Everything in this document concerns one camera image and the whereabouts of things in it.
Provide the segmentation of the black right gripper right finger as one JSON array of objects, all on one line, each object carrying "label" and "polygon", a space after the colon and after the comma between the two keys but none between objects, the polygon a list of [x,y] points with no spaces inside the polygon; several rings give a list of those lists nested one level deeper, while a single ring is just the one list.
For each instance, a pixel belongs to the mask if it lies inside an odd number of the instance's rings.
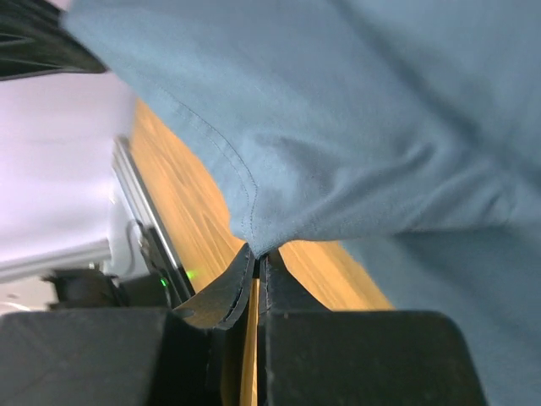
[{"label": "black right gripper right finger", "polygon": [[483,405],[457,325],[433,311],[333,311],[272,252],[260,260],[262,405]]}]

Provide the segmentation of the blue-grey t-shirt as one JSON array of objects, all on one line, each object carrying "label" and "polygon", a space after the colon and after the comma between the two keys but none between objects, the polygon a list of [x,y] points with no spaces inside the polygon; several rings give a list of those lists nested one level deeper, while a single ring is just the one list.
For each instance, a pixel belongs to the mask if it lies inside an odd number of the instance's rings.
[{"label": "blue-grey t-shirt", "polygon": [[75,1],[63,25],[202,161],[256,255],[343,243],[540,402],[537,1]]}]

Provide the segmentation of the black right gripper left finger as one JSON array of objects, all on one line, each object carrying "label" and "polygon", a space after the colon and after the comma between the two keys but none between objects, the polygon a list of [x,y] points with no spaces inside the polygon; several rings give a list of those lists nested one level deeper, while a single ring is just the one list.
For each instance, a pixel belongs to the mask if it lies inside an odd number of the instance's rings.
[{"label": "black right gripper left finger", "polygon": [[131,299],[96,270],[53,272],[49,310],[1,319],[2,404],[239,405],[254,266],[242,247],[175,309],[159,277]]}]

